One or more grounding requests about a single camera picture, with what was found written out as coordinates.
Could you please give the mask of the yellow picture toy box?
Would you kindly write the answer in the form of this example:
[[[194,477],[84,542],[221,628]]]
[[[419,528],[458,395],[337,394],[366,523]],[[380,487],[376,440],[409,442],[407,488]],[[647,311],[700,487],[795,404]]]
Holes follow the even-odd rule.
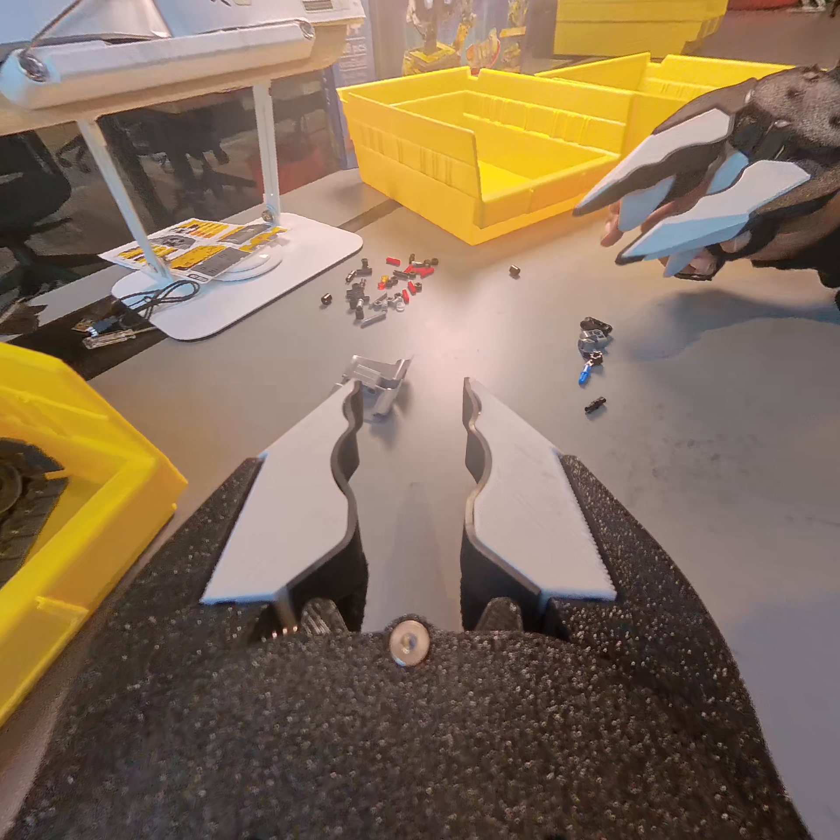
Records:
[[[529,1],[409,1],[402,75],[520,72],[528,20]]]

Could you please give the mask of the grey desk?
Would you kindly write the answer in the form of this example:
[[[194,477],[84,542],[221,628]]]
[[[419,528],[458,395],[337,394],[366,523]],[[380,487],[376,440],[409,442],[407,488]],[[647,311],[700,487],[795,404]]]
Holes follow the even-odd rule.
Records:
[[[404,313],[320,309],[340,265],[89,382],[188,487],[26,746],[7,838],[838,838],[834,292],[620,268],[599,215],[474,247],[361,217],[364,256],[440,259]],[[613,331],[580,386],[587,317]],[[271,607],[201,596],[259,454],[355,354],[413,357],[357,434],[362,632],[260,642]],[[466,377],[563,455],[614,603],[463,628]]]

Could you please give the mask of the dark office table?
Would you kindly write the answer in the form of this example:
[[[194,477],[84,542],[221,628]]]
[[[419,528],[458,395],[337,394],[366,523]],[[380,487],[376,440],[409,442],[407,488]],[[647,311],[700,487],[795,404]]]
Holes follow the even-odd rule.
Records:
[[[338,169],[333,132],[323,91],[323,72],[271,82],[269,93],[275,120],[278,183],[281,193],[317,181]],[[238,191],[231,185],[215,197],[193,194],[173,168],[178,153],[172,117],[182,112],[220,107],[237,128],[225,128],[222,141],[230,162],[219,171],[256,182]],[[250,88],[207,93],[102,116],[98,126],[107,141],[123,182],[148,230],[197,216],[222,219],[263,202],[264,178],[259,149],[256,103]]]

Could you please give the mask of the pile of small toy parts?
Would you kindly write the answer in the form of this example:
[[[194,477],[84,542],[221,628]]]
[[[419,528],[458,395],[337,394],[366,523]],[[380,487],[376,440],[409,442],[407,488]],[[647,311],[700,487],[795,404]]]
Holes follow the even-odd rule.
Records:
[[[439,267],[438,257],[423,258],[414,253],[406,259],[390,255],[379,260],[362,257],[357,266],[346,272],[343,292],[324,293],[319,307],[327,309],[343,302],[357,325],[370,327],[392,312],[404,312]]]

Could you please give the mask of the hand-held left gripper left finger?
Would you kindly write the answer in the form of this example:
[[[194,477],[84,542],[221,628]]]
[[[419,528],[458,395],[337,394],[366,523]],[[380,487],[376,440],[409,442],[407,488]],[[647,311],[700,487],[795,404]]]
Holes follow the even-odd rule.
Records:
[[[349,381],[259,454],[202,605],[271,607],[289,632],[321,599],[361,630],[366,558],[350,479],[363,422],[362,384]]]

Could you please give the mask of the stacked yellow bins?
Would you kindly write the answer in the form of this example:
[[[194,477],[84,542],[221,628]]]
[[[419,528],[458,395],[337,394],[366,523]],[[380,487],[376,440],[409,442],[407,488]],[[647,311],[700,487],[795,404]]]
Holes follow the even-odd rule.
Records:
[[[554,56],[653,58],[690,53],[714,34],[727,1],[558,1]]]

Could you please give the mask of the person's right hand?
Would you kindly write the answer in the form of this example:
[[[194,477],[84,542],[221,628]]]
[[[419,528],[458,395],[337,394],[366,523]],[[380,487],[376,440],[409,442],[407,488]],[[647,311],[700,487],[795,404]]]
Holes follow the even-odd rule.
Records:
[[[839,247],[838,174],[827,175],[807,201],[781,206],[771,203],[740,235],[708,246],[676,276],[710,280],[727,262],[748,259],[755,267],[777,270],[814,270],[815,257],[826,245]]]

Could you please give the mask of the open instruction booklet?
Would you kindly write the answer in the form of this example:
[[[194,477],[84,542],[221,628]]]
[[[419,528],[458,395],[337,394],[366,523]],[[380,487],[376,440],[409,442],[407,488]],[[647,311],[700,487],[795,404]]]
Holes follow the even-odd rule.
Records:
[[[148,39],[198,35],[305,19],[316,25],[350,24],[365,17],[357,1],[84,1],[10,2],[8,23],[20,26],[16,39],[45,36],[128,36]]]

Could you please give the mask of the yellow plastic bin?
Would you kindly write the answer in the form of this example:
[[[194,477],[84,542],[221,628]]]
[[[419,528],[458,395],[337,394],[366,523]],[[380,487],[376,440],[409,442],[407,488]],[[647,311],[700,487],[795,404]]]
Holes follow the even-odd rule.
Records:
[[[789,66],[735,59],[669,55],[653,61],[648,53],[594,60],[538,73],[538,77],[575,81],[629,91],[633,104],[626,123],[624,152],[691,100],[717,88],[762,79]]]
[[[186,479],[67,364],[3,343],[1,432],[64,466],[68,485],[1,587],[1,721],[175,513]]]
[[[338,94],[362,181],[469,245],[570,211],[622,158],[634,101],[466,68]]]

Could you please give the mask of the white folding stand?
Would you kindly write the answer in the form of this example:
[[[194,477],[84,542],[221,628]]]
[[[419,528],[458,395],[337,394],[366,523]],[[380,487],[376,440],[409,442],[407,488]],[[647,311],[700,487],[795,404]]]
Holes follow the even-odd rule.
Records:
[[[362,248],[362,238],[294,213],[283,213],[278,183],[272,81],[324,70],[340,58],[350,24],[312,24],[305,19],[211,31],[205,34],[15,38],[2,2],[2,134],[75,122],[117,204],[133,242],[102,257],[133,269],[112,288],[118,298],[140,298],[171,284],[166,264],[149,236],[98,126],[102,116],[163,102],[250,88],[256,105],[264,178],[261,217],[288,228],[278,267],[251,280],[197,283],[194,297],[166,303],[150,315],[174,340],[214,336],[286,295]]]

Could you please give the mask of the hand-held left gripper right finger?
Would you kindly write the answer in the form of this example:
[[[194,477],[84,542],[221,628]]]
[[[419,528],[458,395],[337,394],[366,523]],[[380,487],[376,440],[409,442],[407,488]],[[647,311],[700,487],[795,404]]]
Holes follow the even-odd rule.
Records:
[[[550,627],[550,603],[614,603],[618,590],[592,516],[563,455],[474,377],[463,383],[465,504],[460,613],[478,629],[497,599],[519,609],[528,631]]]

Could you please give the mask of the silver toy scoop part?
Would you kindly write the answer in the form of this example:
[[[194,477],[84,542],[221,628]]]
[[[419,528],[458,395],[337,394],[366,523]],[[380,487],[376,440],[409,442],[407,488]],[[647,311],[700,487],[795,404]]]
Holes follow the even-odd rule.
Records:
[[[405,381],[413,357],[394,363],[373,360],[355,354],[346,366],[333,390],[358,381],[362,383],[364,420],[372,424],[387,418]]]

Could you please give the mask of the black office chair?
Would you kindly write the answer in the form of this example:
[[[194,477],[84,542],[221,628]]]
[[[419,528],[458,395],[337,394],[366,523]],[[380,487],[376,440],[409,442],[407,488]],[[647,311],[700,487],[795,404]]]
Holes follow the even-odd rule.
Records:
[[[252,179],[219,171],[230,162],[222,141],[230,136],[225,128],[237,128],[239,117],[232,121],[224,116],[220,107],[199,108],[172,117],[173,136],[177,137],[178,153],[170,156],[171,163],[182,182],[198,196],[210,192],[215,197],[223,194],[224,186],[240,191],[255,188]]]
[[[1,176],[1,247],[15,258],[22,284],[39,288],[69,282],[63,258],[40,255],[28,244],[67,224],[56,214],[71,196],[69,181],[35,132],[2,136]]]

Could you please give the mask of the yellow grey sticker sheet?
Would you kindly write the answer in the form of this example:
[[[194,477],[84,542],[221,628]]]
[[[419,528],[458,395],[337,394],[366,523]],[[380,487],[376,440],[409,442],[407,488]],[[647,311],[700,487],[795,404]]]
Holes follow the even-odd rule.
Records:
[[[240,281],[260,277],[283,259],[287,227],[265,222],[226,224],[200,218],[162,229],[149,237],[169,279]]]

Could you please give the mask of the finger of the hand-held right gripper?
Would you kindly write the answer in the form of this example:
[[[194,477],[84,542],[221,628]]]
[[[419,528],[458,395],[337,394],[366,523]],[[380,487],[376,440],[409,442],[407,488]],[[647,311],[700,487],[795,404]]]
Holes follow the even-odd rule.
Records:
[[[662,219],[616,257],[619,266],[667,259],[665,275],[683,271],[702,249],[741,234],[752,215],[808,182],[812,174],[789,161],[756,161],[726,189],[703,196],[684,213]]]
[[[666,200],[679,175],[704,177],[733,122],[732,114],[713,108],[652,133],[574,206],[573,215],[620,203],[619,229],[640,226]]]

